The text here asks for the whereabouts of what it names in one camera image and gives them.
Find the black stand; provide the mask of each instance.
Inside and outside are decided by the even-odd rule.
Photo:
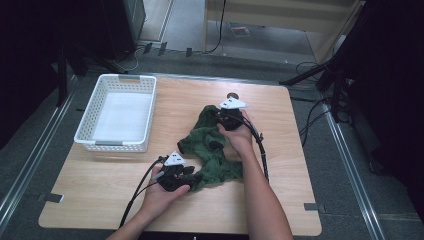
[[[374,12],[374,7],[371,7],[374,2],[378,1],[367,1],[358,16],[358,19],[353,26],[350,33],[346,36],[346,39],[343,41],[337,53],[327,62],[318,65],[317,67],[297,76],[287,81],[280,81],[280,85],[294,85],[299,83],[315,74],[323,72],[322,76],[318,80],[316,87],[320,92],[326,91],[331,84],[334,82],[334,91],[333,91],[333,100],[331,103],[331,114],[336,122],[339,122],[340,119],[337,117],[337,104],[339,102],[340,93],[342,90],[343,82],[346,80],[346,72],[349,66],[346,66],[346,60],[349,57],[352,57],[352,54],[349,54],[349,51],[353,51],[355,47],[353,47],[356,42],[358,36],[360,36],[360,32],[363,27],[367,24],[370,16]]]
[[[68,95],[68,78],[67,78],[67,67],[66,63],[68,62],[72,70],[76,75],[85,76],[88,71],[88,67],[85,64],[83,56],[89,57],[99,63],[100,65],[107,68],[111,73],[116,74],[127,74],[128,71],[123,71],[116,66],[110,64],[104,59],[98,57],[96,54],[92,53],[90,50],[79,46],[75,43],[66,43],[62,44],[59,49],[58,54],[58,75],[59,75],[59,99],[56,106],[61,106],[66,96]]]

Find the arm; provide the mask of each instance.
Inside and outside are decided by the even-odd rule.
[[[243,116],[248,119],[244,110]],[[234,131],[218,129],[243,162],[244,198],[251,239],[293,239],[286,214],[266,180],[252,146],[252,134],[242,125]]]
[[[159,172],[159,167],[152,170],[152,176]],[[140,210],[134,217],[109,236],[108,240],[119,239],[138,239],[143,230],[165,212],[171,203],[177,198],[184,195],[190,186],[184,185],[175,190],[174,192],[165,191],[159,184],[152,185],[146,189],[143,204]]]

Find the black cable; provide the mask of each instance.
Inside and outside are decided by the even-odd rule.
[[[290,99],[293,101],[300,101],[300,102],[316,102],[317,101],[317,100],[298,98],[298,97],[290,97]]]
[[[329,113],[330,112],[330,110],[327,110],[327,111],[325,111],[325,112],[322,112],[322,113],[320,113],[318,116],[316,116],[314,119],[312,119],[312,121],[310,121],[310,122],[308,122],[308,124],[304,127],[304,128],[302,128],[302,130],[300,130],[299,131],[299,135],[300,136],[302,136],[303,134],[305,134],[307,131],[307,129],[308,128],[310,128],[310,127],[312,127],[312,125],[317,121],[317,120],[319,120],[321,117],[323,117],[326,113]]]
[[[296,65],[296,73],[298,75],[301,75],[301,73],[299,73],[299,67],[300,67],[300,65],[305,64],[305,63],[312,63],[312,64],[314,64],[314,66],[312,66],[311,69],[309,69],[309,70],[312,70],[313,68],[315,68],[315,67],[318,66],[318,64],[316,62],[301,62],[301,63],[299,63],[299,64]],[[315,80],[319,80],[314,75],[312,75],[311,77],[313,77]]]
[[[140,192],[138,192],[137,193],[137,197],[144,191],[144,190],[146,190],[147,188],[149,188],[149,187],[151,187],[151,186],[153,186],[153,185],[155,185],[155,184],[157,184],[158,182],[154,182],[154,183],[152,183],[152,184],[149,184],[149,185],[147,185],[147,186],[145,186],[143,189],[141,189],[140,190]]]
[[[232,115],[226,115],[226,117],[230,117],[232,119],[236,119],[237,121],[240,121],[243,125],[245,125],[250,130],[250,133],[252,133],[252,136],[255,138],[256,143],[258,144],[258,147],[259,147],[259,151],[261,153],[262,167],[263,167],[263,170],[264,170],[265,178],[269,182],[268,166],[267,166],[267,162],[266,162],[265,148],[262,144],[262,140],[263,140],[262,136],[259,136],[258,131],[256,130],[255,126],[247,118],[243,117],[243,120],[241,120],[241,119],[234,117]]]
[[[310,118],[311,118],[311,115],[312,115],[312,112],[313,112],[313,110],[320,104],[320,103],[325,103],[325,102],[328,102],[329,101],[329,98],[324,98],[324,99],[321,99],[321,100],[319,100],[319,101],[317,101],[315,104],[314,104],[314,106],[311,108],[311,110],[309,111],[309,114],[308,114],[308,118],[307,118],[307,120],[306,120],[306,126],[300,131],[300,132],[302,132],[302,134],[301,135],[303,135],[303,134],[305,134],[305,137],[303,138],[303,140],[302,140],[302,147],[304,147],[305,146],[305,144],[306,144],[306,139],[308,138],[308,131],[309,131],[309,127],[310,127],[310,125],[309,125],[309,120],[310,120]]]
[[[221,14],[221,24],[219,26],[219,40],[218,43],[216,44],[215,48],[206,52],[203,52],[203,54],[210,54],[213,53],[219,46],[219,44],[221,44],[221,40],[222,40],[222,22],[224,21],[224,13],[225,13],[225,4],[227,3],[227,0],[224,0],[224,5],[222,6],[222,14]]]
[[[139,183],[139,184],[138,184],[138,186],[137,186],[137,189],[136,189],[136,190],[135,190],[135,192],[134,192],[133,197],[132,197],[132,198],[131,198],[131,200],[128,202],[127,208],[125,209],[124,215],[122,216],[121,223],[119,224],[119,227],[122,227],[122,226],[124,225],[125,220],[127,219],[128,213],[130,212],[131,207],[132,207],[132,205],[133,205],[133,203],[134,203],[134,200],[137,198],[137,196],[138,196],[138,195],[140,195],[140,193],[141,193],[142,191],[144,191],[146,188],[148,188],[148,187],[150,187],[150,186],[152,185],[152,184],[150,184],[149,186],[145,187],[144,189],[142,189],[142,190],[139,192],[139,190],[140,190],[141,186],[142,186],[142,185],[143,185],[143,183],[144,183],[144,180],[146,180],[147,176],[149,175],[150,171],[152,171],[153,167],[154,167],[156,164],[163,162],[163,160],[164,160],[164,159],[163,159],[162,157],[159,157],[159,159],[158,159],[158,160],[156,160],[156,161],[155,161],[152,165],[150,165],[149,169],[148,169],[148,170],[146,171],[146,173],[144,174],[143,178],[141,179],[140,183]]]
[[[342,120],[339,117],[340,112],[349,115],[349,112],[348,112],[348,109],[349,109],[349,99],[348,99],[348,96],[343,91],[341,91],[340,92],[340,97],[341,98],[339,99],[337,105],[336,106],[332,106],[332,107],[335,108],[334,113],[337,115],[338,122],[340,122],[340,123],[350,123],[349,116],[347,117],[348,118],[347,120]]]

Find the basket handle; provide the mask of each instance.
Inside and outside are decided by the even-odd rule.
[[[96,146],[124,146],[123,142],[118,141],[95,141]]]
[[[122,76],[119,77],[119,81],[122,83],[140,84],[139,76]]]

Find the person's left hand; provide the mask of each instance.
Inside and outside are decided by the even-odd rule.
[[[160,171],[160,167],[152,169],[152,177]],[[148,216],[154,220],[164,213],[171,203],[190,190],[189,185],[179,187],[174,192],[168,192],[160,184],[154,184],[146,189],[143,204],[137,214]]]

